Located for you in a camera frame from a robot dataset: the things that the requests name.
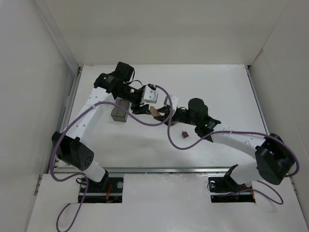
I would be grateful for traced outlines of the light wood block numbered ten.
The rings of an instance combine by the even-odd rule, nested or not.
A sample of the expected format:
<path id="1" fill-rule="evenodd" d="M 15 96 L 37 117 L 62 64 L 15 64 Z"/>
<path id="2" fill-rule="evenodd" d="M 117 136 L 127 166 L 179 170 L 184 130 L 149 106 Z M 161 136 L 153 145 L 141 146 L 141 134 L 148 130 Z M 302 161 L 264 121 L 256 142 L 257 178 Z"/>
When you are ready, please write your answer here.
<path id="1" fill-rule="evenodd" d="M 153 106 L 151 106 L 151 107 L 149 108 L 149 111 L 150 111 L 152 117 L 161 116 L 161 114 L 160 114 Z"/>

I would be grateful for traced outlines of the smoky transparent plastic box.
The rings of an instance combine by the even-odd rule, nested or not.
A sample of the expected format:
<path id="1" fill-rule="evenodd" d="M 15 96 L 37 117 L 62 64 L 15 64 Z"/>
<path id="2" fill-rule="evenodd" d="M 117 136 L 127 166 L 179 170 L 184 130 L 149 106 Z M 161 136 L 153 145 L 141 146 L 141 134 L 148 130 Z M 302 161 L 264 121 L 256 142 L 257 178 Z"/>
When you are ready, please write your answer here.
<path id="1" fill-rule="evenodd" d="M 130 109 L 130 102 L 128 102 L 126 100 L 117 98 L 115 103 L 117 105 L 120 105 L 121 107 L 123 107 L 127 111 L 129 111 L 129 109 Z M 113 108 L 112 112 L 111 112 L 111 117 L 112 117 L 112 119 L 115 122 L 123 122 L 123 123 L 125 123 L 127 121 L 128 115 L 127 115 L 127 113 L 123 109 L 120 109 L 120 108 L 115 106 Z"/>

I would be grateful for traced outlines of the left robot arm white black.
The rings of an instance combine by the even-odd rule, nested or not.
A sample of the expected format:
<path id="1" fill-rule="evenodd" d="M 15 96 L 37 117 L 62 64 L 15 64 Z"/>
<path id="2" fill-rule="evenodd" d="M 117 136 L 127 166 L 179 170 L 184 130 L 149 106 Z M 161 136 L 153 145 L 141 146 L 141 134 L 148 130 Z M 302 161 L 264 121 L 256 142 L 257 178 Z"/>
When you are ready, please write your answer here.
<path id="1" fill-rule="evenodd" d="M 99 189 L 107 187 L 109 173 L 95 161 L 95 154 L 87 143 L 107 106 L 114 105 L 117 98 L 128 101 L 133 108 L 148 108 L 144 105 L 145 92 L 152 89 L 149 86 L 131 87 L 134 74 L 134 68 L 123 62 L 118 62 L 113 72 L 101 73 L 78 116 L 62 132 L 52 135 L 55 157 L 77 168 L 86 181 Z"/>

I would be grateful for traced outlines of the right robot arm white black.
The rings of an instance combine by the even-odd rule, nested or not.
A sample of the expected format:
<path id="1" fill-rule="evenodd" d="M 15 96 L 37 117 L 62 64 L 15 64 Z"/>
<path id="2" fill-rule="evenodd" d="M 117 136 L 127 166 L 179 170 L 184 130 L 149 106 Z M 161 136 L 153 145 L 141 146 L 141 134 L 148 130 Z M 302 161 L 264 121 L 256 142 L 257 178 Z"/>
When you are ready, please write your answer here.
<path id="1" fill-rule="evenodd" d="M 151 115 L 159 121 L 172 118 L 167 124 L 183 123 L 195 126 L 195 133 L 211 143 L 229 146 L 252 157 L 253 163 L 233 165 L 225 174 L 226 180 L 238 185 L 251 181 L 265 180 L 279 185 L 290 169 L 299 163 L 292 150 L 276 134 L 236 131 L 209 116 L 208 107 L 199 98 L 188 102 L 188 107 L 178 107 L 174 101 L 162 108 L 150 108 Z"/>

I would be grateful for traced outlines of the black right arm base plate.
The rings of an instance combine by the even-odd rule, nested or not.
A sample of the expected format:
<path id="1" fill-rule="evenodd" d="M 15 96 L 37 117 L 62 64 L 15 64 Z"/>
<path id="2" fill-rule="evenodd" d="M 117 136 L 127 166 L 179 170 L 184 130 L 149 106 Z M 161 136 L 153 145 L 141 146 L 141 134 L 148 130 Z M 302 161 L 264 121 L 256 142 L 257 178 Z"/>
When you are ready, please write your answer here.
<path id="1" fill-rule="evenodd" d="M 230 177 L 210 176 L 207 188 L 212 203 L 255 203 L 252 185 L 239 185 Z"/>

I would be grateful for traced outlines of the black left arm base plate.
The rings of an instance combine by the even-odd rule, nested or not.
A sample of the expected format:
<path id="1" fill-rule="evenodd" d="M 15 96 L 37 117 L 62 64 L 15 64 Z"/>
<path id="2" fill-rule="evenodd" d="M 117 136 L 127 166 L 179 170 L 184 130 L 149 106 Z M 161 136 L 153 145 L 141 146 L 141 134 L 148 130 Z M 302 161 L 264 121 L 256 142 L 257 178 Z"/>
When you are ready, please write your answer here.
<path id="1" fill-rule="evenodd" d="M 82 201 L 84 194 L 85 198 L 83 203 L 122 203 L 124 187 L 123 176 L 109 177 L 104 188 L 89 180 L 89 186 L 86 190 L 86 180 L 84 177 L 76 178 L 76 182 L 80 185 L 78 203 Z"/>

